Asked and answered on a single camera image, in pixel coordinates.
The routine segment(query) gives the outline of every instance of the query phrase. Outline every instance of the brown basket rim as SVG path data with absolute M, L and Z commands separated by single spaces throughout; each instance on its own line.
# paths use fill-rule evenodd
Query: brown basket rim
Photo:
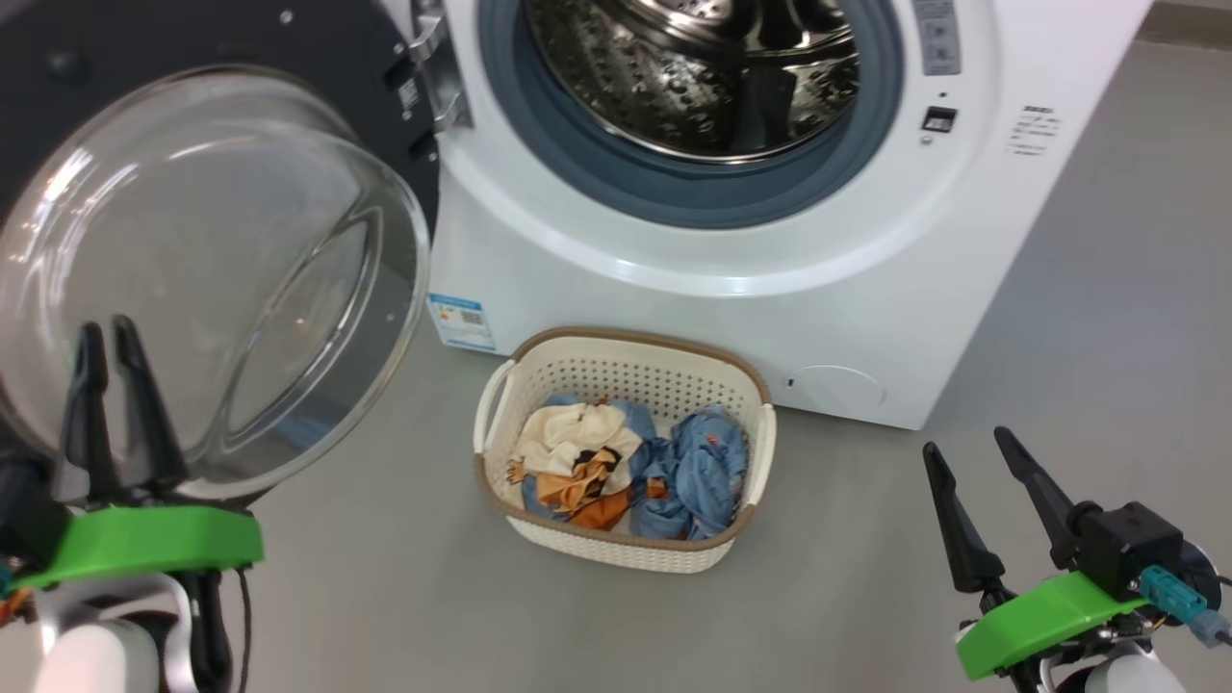
M 690 354 L 697 354 L 700 356 L 708 356 L 718 361 L 733 365 L 740 369 L 744 375 L 749 376 L 756 385 L 758 393 L 761 396 L 761 403 L 770 402 L 770 388 L 766 387 L 765 381 L 758 375 L 758 371 L 753 370 L 744 359 L 739 356 L 728 354 L 721 349 L 715 349 L 713 346 L 706 346 L 703 344 L 696 344 L 692 342 L 685 342 L 683 339 L 675 339 L 671 337 L 660 337 L 657 334 L 647 334 L 642 332 L 628 332 L 622 329 L 610 329 L 610 328 L 593 328 L 593 327 L 559 327 L 553 329 L 543 330 L 535 337 L 531 337 L 516 351 L 510 356 L 514 361 L 521 361 L 522 358 L 531 351 L 531 349 L 549 342 L 552 339 L 559 339 L 564 337 L 582 337 L 590 339 L 611 339 L 620 342 L 632 342 L 634 344 L 648 344 L 650 346 L 663 346 L 667 349 L 675 349 L 678 351 L 687 351 Z M 511 518 L 520 519 L 522 522 L 542 527 L 543 529 L 551 529 L 553 531 L 559 531 L 563 534 L 572 534 L 574 536 L 582 536 L 584 539 L 593 539 L 595 541 L 604 541 L 606 544 L 617 544 L 621 546 L 636 546 L 638 549 L 658 549 L 665 551 L 678 551 L 678 552 L 694 552 L 694 551 L 708 551 L 722 546 L 738 535 L 749 520 L 753 519 L 756 512 L 756 504 L 749 503 L 740 509 L 739 514 L 736 515 L 736 522 L 731 527 L 724 529 L 721 534 L 711 536 L 710 539 L 702 539 L 701 541 L 683 541 L 676 539 L 647 539 L 643 536 L 632 536 L 628 534 L 612 534 L 610 531 L 602 531 L 600 529 L 589 529 L 585 527 L 573 527 L 562 522 L 553 522 L 540 515 L 529 513 L 522 508 L 517 508 L 511 503 L 505 502 L 496 491 L 488 482 L 488 472 L 485 465 L 485 457 L 482 453 L 474 456 L 474 469 L 479 477 L 479 486 L 483 487 L 488 497 L 496 504 L 503 514 Z

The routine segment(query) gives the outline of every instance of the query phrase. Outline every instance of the gray floor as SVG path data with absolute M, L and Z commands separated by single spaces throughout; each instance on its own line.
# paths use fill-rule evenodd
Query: gray floor
M 498 361 L 426 327 L 360 428 L 256 506 L 250 691 L 1008 691 L 954 656 L 976 599 L 951 589 L 919 457 L 942 446 L 1027 589 L 1051 564 L 999 423 L 1073 497 L 1140 499 L 1232 566 L 1230 78 L 1232 54 L 1135 46 L 929 428 L 782 412 L 761 511 L 700 576 L 519 539 L 468 451 Z M 1159 644 L 1191 692 L 1232 679 L 1228 652 Z M 5 691 L 33 656 L 33 629 L 0 633 Z

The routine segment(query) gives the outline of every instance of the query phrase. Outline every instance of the laundry basket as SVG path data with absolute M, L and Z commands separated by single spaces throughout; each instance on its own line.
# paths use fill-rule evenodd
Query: laundry basket
M 552 395 L 638 402 L 660 425 L 721 404 L 744 429 L 749 450 L 736 520 L 717 536 L 676 541 L 574 527 L 522 509 L 520 490 L 505 478 L 509 456 L 526 419 Z M 532 338 L 492 375 L 474 422 L 480 483 L 519 534 L 583 559 L 659 572 L 700 572 L 731 550 L 761 498 L 774 441 L 774 406 L 748 364 L 707 346 L 607 329 L 553 329 Z

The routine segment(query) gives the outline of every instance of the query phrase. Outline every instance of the orange cloth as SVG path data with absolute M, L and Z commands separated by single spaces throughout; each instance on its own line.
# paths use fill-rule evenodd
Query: orange cloth
M 590 529 L 602 529 L 611 531 L 620 518 L 628 511 L 628 497 L 632 487 L 620 493 L 602 496 L 593 503 L 586 503 L 580 511 L 569 518 L 569 524 L 577 527 L 589 527 Z
M 540 503 L 558 513 L 578 512 L 583 506 L 599 499 L 604 482 L 611 476 L 620 455 L 609 448 L 598 453 L 584 450 L 573 464 L 573 476 L 546 472 L 535 475 Z

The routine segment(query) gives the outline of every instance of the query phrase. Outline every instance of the basket handle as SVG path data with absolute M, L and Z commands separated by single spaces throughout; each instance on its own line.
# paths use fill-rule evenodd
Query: basket handle
M 500 393 L 500 402 L 496 404 L 495 414 L 492 413 L 492 401 L 496 398 L 496 390 L 505 382 L 509 376 L 509 371 L 517 365 L 517 361 L 510 359 L 503 364 L 500 367 L 492 374 L 488 379 L 488 385 L 483 388 L 483 395 L 479 396 L 479 407 L 474 412 L 474 433 L 471 441 L 474 444 L 474 454 L 482 455 L 487 449 L 488 435 L 492 433 L 488 427 L 492 422 L 500 417 L 500 412 L 505 408 L 505 400 L 509 398 L 509 387 L 505 387 Z
M 766 490 L 766 480 L 770 478 L 770 461 L 774 460 L 774 441 L 779 430 L 779 418 L 775 416 L 774 404 L 761 404 L 761 423 L 758 425 L 758 444 L 753 450 L 753 478 L 749 481 L 749 493 L 745 503 L 756 506 L 761 501 L 761 492 Z

